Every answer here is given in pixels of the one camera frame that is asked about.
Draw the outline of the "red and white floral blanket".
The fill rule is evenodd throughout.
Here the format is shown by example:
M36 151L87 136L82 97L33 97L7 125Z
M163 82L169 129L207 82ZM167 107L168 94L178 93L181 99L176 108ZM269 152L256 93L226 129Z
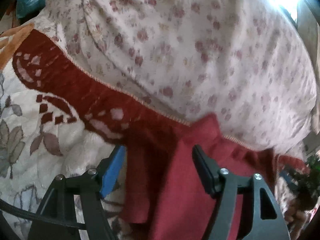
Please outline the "red and white floral blanket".
M112 192L101 203L115 239L145 239L145 224L130 224L121 217L127 172L123 118L145 113L186 126L208 114L216 116L208 113L187 122L163 113L93 78L51 38L33 29L1 71L1 209L15 236L28 239L32 222L40 220L38 207L56 176L80 176L96 168L120 145L126 148L124 162ZM249 150L271 149L292 157L273 148L257 150L220 132ZM279 174L288 166L294 168L290 164L278 168L276 185L269 187L282 215L292 195ZM300 177L308 177L311 171L307 166L305 170L294 169Z

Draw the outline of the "orange patterned cloth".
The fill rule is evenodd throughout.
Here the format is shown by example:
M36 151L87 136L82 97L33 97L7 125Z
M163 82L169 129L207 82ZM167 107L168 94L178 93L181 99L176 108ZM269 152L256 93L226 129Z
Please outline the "orange patterned cloth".
M0 41L0 70L7 65L9 60L13 57L13 54L17 50L17 48L21 45L21 43L29 36L31 31L34 28L33 23L28 23L25 25L21 25L19 27L15 27L9 30L6 30L1 34Z

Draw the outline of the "floral white pillow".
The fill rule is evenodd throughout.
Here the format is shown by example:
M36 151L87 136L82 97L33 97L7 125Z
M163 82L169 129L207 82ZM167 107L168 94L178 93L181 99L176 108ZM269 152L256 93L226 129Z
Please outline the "floral white pillow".
M153 107L304 158L317 83L270 0L46 0L35 28L82 69Z

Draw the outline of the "dark red garment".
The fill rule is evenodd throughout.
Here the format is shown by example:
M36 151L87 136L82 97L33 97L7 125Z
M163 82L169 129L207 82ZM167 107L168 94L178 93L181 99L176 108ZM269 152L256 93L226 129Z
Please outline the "dark red garment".
M123 118L127 146L126 197L121 217L145 224L145 239L201 239L215 207L205 193L191 152L200 145L220 166L240 176L259 172L270 188L276 170L297 158L252 151L224 138L214 114L186 126L156 113Z

